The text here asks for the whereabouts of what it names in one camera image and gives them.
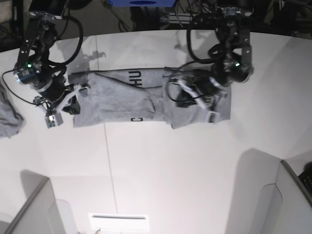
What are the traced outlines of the grey T-shirt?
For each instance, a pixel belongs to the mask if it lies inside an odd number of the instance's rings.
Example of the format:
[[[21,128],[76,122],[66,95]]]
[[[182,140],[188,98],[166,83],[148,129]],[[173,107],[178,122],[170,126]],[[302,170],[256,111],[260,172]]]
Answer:
[[[195,123],[207,123],[209,111],[220,113],[219,122],[231,118],[231,91],[216,110],[197,105],[179,108],[165,94],[170,72],[163,68],[123,69],[72,73],[70,84],[89,84],[90,89],[77,94],[80,114],[74,127],[106,122],[165,122],[173,129]]]

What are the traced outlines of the grey cloth at left edge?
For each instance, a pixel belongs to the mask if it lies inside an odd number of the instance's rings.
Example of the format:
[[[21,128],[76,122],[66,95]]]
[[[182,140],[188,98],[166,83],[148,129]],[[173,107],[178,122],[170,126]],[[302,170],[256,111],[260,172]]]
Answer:
[[[0,85],[0,138],[11,138],[23,127],[24,118],[12,103],[4,86]]]

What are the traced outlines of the blue box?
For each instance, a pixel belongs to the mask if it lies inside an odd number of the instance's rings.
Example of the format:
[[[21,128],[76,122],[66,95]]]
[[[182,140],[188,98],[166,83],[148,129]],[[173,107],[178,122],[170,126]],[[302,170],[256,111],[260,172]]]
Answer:
[[[172,7],[175,0],[110,0],[116,7]]]

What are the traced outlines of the grey partition panel left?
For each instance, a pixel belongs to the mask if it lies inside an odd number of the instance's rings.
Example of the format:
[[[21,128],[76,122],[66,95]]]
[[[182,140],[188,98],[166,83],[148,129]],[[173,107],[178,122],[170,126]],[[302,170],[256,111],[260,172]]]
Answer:
[[[26,201],[15,216],[0,214],[2,234],[65,234],[51,179],[29,170],[20,173]]]

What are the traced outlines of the grey partition panel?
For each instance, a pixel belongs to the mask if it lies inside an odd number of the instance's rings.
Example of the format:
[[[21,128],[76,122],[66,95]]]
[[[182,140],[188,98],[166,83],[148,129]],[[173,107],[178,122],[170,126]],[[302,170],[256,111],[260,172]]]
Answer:
[[[2,234],[65,234],[51,179],[29,170],[20,173],[26,201],[15,216],[0,214]]]
[[[261,190],[256,211],[257,234],[312,232],[312,196],[284,160],[275,182]]]

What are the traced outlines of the black keyboard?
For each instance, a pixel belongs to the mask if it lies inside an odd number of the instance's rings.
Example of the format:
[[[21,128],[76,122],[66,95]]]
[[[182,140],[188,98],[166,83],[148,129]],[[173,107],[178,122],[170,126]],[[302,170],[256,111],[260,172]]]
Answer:
[[[312,195],[312,171],[306,170],[299,175],[299,179],[307,189],[307,191]]]

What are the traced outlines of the grey partition panel right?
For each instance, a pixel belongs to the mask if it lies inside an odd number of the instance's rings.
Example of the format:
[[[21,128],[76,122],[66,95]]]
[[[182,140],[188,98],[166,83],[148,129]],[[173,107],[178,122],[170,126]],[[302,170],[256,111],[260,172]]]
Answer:
[[[312,232],[312,196],[284,160],[275,182],[261,190],[256,211],[257,234]]]

